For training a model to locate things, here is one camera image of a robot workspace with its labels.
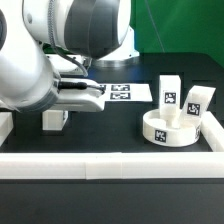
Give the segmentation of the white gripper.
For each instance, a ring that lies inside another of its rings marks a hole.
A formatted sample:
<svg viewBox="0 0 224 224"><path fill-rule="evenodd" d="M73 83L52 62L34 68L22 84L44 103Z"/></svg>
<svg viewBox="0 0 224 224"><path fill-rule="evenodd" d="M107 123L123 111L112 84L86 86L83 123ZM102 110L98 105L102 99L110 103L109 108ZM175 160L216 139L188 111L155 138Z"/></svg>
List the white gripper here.
<svg viewBox="0 0 224 224"><path fill-rule="evenodd" d="M101 112L105 107L105 88L90 79L63 78L58 99L51 110Z"/></svg>

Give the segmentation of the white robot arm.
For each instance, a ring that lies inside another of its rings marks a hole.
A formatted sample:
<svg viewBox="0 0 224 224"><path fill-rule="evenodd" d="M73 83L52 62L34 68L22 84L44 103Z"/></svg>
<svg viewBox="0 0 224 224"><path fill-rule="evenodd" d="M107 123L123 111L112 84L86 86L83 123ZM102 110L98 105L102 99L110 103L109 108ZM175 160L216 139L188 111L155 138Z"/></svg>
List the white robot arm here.
<svg viewBox="0 0 224 224"><path fill-rule="evenodd" d="M63 79L41 45L71 63L66 52L100 59L122 45L130 17L131 0L0 0L0 108L102 111L104 89Z"/></svg>

